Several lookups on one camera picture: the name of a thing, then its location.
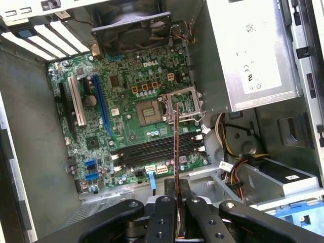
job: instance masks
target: blue cable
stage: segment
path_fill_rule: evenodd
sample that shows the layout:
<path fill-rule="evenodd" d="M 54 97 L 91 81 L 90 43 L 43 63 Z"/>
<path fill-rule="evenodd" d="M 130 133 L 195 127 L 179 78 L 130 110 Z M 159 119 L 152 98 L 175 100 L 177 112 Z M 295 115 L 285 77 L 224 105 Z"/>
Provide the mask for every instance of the blue cable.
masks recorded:
<path fill-rule="evenodd" d="M 148 172 L 148 177 L 150 178 L 151 188 L 152 190 L 156 190 L 155 178 L 154 178 L 154 171 Z"/>

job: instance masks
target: barcode sticker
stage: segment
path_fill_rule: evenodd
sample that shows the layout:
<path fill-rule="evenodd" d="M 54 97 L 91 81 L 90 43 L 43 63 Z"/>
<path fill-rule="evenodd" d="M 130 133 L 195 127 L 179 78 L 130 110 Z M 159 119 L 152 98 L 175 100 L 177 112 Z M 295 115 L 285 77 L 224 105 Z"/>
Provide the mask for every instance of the barcode sticker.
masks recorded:
<path fill-rule="evenodd" d="M 230 163 L 221 161 L 221 163 L 219 164 L 219 168 L 222 170 L 225 170 L 227 172 L 231 172 L 233 165 L 231 165 Z"/>
<path fill-rule="evenodd" d="M 201 131 L 202 131 L 202 133 L 207 134 L 207 133 L 209 133 L 211 131 L 211 129 L 207 128 L 204 124 L 202 124 Z"/>
<path fill-rule="evenodd" d="M 296 176 L 296 175 L 286 176 L 287 180 L 295 180 L 295 179 L 298 179 L 298 178 L 299 178 L 299 176 Z"/>

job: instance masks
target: sata port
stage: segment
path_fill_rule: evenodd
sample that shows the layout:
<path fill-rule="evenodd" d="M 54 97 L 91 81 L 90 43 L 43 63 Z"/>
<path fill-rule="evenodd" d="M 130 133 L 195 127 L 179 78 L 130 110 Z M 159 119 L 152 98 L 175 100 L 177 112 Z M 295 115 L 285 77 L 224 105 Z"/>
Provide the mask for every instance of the sata port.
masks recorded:
<path fill-rule="evenodd" d="M 95 170 L 96 169 L 96 165 L 92 165 L 92 166 L 87 166 L 87 170 Z"/>
<path fill-rule="evenodd" d="M 94 166 L 95 164 L 96 164 L 96 161 L 94 159 L 85 162 L 86 167 Z"/>
<path fill-rule="evenodd" d="M 98 178 L 99 178 L 99 174 L 98 174 L 98 173 L 87 174 L 87 175 L 85 176 L 85 179 L 86 179 L 87 181 L 93 181 L 93 180 L 96 180 L 96 179 L 98 179 Z"/>

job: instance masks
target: blue sata port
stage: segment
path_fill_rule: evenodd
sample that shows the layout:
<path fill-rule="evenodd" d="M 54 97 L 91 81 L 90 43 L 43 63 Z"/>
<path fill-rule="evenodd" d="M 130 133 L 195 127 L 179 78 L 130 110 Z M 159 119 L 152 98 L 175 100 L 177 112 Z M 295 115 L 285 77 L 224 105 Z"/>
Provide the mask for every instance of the blue sata port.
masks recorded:
<path fill-rule="evenodd" d="M 99 174 L 97 172 L 86 175 L 86 180 L 87 181 L 93 181 L 93 180 L 96 180 L 98 178 L 99 178 Z"/>
<path fill-rule="evenodd" d="M 85 162 L 86 167 L 88 166 L 94 166 L 96 164 L 96 161 L 94 159 L 88 160 Z"/>

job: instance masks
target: label sticker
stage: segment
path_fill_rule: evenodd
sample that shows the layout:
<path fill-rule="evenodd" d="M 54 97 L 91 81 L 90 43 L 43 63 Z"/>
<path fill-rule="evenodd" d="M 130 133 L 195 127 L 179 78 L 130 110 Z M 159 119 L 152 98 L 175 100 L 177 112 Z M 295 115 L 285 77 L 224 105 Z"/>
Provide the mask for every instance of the label sticker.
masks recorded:
<path fill-rule="evenodd" d="M 267 2 L 271 6 L 264 4 L 264 1 L 254 2 L 258 7 L 257 11 L 254 8 L 244 8 L 242 11 L 239 3 L 231 8 L 235 19 L 240 20 L 235 21 L 232 29 L 238 39 L 233 50 L 245 94 L 282 85 L 275 56 L 276 25 L 273 3 Z"/>
<path fill-rule="evenodd" d="M 202 131 L 202 133 L 207 134 L 207 133 L 209 133 L 211 131 L 211 129 L 207 128 L 204 124 L 202 124 L 201 131 Z"/>
<path fill-rule="evenodd" d="M 221 163 L 219 164 L 219 168 L 222 170 L 225 170 L 227 172 L 231 172 L 233 165 L 231 165 L 230 163 L 221 161 Z"/>
<path fill-rule="evenodd" d="M 61 11 L 61 12 L 56 12 L 55 13 L 57 17 L 59 17 L 60 19 L 67 19 L 67 18 L 70 18 L 71 15 L 69 15 L 67 13 L 67 11 Z"/>
<path fill-rule="evenodd" d="M 286 176 L 286 179 L 288 180 L 295 180 L 295 179 L 298 179 L 299 176 L 296 176 L 296 175 L 292 175 L 292 176 Z"/>

